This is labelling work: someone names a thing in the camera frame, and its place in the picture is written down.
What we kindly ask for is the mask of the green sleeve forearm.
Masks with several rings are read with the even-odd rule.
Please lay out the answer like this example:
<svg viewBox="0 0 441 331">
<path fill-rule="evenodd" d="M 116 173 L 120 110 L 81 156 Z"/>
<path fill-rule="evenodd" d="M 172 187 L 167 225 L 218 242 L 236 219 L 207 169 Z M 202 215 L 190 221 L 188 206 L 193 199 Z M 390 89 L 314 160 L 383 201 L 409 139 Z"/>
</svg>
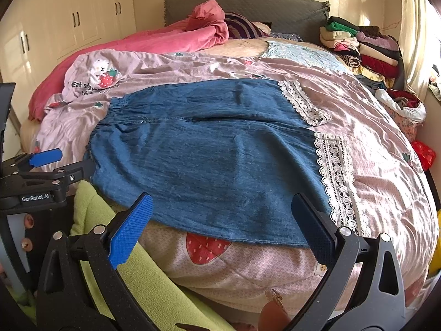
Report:
<svg viewBox="0 0 441 331">
<path fill-rule="evenodd" d="M 36 299 L 38 330 L 231 330 L 232 325 L 172 282 L 138 243 L 118 260 L 107 202 L 80 182 L 68 235 L 51 239 Z"/>
</svg>

